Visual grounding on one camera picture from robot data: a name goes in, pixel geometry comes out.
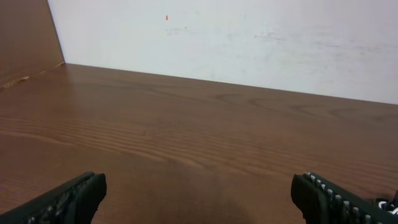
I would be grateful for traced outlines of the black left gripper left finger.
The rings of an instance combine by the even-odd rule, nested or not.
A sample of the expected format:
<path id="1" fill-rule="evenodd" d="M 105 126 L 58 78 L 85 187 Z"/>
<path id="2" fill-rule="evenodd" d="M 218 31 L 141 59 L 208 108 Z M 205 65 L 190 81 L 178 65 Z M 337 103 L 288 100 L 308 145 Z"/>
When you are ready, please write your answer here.
<path id="1" fill-rule="evenodd" d="M 1 223 L 90 224 L 107 191 L 106 176 L 85 172 L 1 215 Z"/>

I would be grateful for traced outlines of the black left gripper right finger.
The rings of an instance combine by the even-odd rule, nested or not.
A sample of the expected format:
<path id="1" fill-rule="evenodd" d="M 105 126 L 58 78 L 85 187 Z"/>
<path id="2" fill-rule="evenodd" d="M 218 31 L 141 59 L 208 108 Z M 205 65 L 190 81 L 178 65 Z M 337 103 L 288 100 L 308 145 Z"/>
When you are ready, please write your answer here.
<path id="1" fill-rule="evenodd" d="M 397 224 L 397 196 L 367 201 L 314 172 L 295 174 L 291 198 L 308 224 Z"/>

